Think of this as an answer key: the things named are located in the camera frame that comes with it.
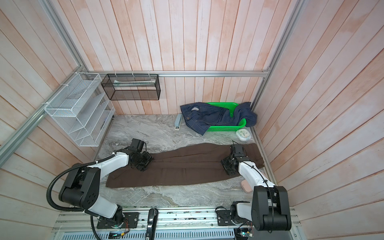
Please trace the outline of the brown trousers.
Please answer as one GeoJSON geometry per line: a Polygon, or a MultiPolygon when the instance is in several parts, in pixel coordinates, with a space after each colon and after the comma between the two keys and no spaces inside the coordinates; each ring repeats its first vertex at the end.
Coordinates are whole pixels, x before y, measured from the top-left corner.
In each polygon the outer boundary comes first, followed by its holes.
{"type": "Polygon", "coordinates": [[[231,154],[231,147],[203,143],[157,154],[141,172],[131,166],[109,174],[106,187],[136,188],[148,186],[185,186],[231,179],[221,160],[231,154]]]}

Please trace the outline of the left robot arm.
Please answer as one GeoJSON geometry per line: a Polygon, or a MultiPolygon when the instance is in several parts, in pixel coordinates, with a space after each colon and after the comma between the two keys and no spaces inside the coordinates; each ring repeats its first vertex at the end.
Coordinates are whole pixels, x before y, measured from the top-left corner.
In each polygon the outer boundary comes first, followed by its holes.
{"type": "Polygon", "coordinates": [[[55,210],[84,212],[106,221],[114,229],[121,228],[125,223],[123,208],[100,196],[101,179],[127,166],[143,172],[152,159],[152,155],[147,151],[147,144],[144,141],[132,139],[130,146],[114,151],[104,159],[74,164],[57,175],[47,188],[47,202],[55,210]],[[67,178],[59,192],[59,200],[71,205],[71,208],[56,204],[52,198],[53,187],[63,176],[67,178]]]}

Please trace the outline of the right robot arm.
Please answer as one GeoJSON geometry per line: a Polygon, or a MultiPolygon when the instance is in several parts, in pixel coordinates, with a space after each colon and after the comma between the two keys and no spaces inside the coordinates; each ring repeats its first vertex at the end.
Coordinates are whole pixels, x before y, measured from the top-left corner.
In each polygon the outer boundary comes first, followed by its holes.
{"type": "Polygon", "coordinates": [[[244,177],[253,193],[251,202],[233,202],[231,205],[231,219],[235,224],[252,222],[257,231],[291,230],[287,190],[269,181],[246,155],[242,145],[231,145],[231,154],[221,163],[227,175],[244,177]]]}

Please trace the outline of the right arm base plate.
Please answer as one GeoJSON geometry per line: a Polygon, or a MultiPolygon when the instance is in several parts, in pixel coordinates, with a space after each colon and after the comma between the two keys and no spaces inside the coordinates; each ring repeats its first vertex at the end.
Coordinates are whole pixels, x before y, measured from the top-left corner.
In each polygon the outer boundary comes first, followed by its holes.
{"type": "Polygon", "coordinates": [[[251,221],[239,217],[235,210],[219,208],[215,210],[215,213],[217,215],[217,222],[219,226],[252,225],[251,221]]]}

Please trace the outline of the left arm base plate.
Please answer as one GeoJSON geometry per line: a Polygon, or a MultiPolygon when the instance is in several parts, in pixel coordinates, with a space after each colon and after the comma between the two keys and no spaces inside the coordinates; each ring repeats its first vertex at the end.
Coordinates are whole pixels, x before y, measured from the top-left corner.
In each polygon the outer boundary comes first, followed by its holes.
{"type": "Polygon", "coordinates": [[[97,229],[135,229],[138,225],[139,212],[122,212],[117,217],[107,219],[100,217],[97,229]]]}

